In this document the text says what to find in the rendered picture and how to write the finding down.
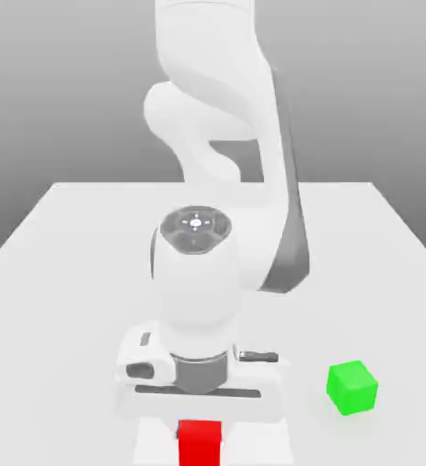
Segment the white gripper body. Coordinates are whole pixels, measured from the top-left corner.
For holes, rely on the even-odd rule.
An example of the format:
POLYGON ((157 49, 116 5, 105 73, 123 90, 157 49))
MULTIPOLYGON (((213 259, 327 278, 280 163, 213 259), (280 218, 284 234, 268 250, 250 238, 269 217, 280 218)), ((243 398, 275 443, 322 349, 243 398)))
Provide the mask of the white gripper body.
POLYGON ((172 385, 119 382, 115 412, 130 420, 218 420, 276 422, 283 417, 283 378, 266 363, 238 363, 233 375, 217 389, 190 394, 172 385))

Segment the small green cube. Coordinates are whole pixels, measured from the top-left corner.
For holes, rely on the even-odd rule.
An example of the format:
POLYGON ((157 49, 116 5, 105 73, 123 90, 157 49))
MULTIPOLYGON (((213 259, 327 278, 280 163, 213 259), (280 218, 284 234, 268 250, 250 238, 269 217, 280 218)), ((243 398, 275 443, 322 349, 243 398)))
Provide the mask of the small green cube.
POLYGON ((329 368, 326 392, 343 416, 372 410, 379 383, 361 360, 347 361, 329 368))

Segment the small red cube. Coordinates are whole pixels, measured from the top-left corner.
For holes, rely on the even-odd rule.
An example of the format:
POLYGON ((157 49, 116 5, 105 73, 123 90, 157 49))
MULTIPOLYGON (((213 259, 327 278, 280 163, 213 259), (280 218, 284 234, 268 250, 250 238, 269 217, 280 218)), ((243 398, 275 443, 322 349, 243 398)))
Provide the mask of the small red cube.
POLYGON ((215 420, 181 420, 177 428, 179 466, 220 466, 222 424, 215 420))

